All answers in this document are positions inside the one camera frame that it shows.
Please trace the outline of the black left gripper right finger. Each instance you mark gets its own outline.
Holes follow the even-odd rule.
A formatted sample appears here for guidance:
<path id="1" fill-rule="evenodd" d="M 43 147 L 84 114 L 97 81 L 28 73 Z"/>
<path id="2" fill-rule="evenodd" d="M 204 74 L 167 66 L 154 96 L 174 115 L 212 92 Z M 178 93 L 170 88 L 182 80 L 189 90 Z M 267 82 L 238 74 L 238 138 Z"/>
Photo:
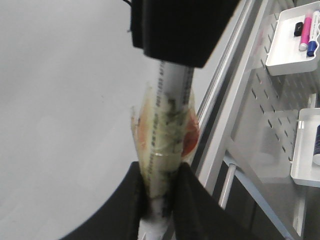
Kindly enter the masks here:
<path id="1" fill-rule="evenodd" d="M 192 172 L 179 167 L 173 202 L 177 240 L 251 240 L 253 234 L 227 214 Z"/>

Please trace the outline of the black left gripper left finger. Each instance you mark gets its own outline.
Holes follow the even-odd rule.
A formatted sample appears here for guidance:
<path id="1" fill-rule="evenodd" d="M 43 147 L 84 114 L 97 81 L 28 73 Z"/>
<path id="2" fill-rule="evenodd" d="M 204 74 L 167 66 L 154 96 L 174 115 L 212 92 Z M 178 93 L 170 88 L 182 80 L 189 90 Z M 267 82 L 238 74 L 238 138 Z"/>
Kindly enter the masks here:
<path id="1" fill-rule="evenodd" d="M 137 240 L 140 220 L 147 211 L 147 195 L 139 163 L 130 164 L 109 199 L 63 240 Z"/>

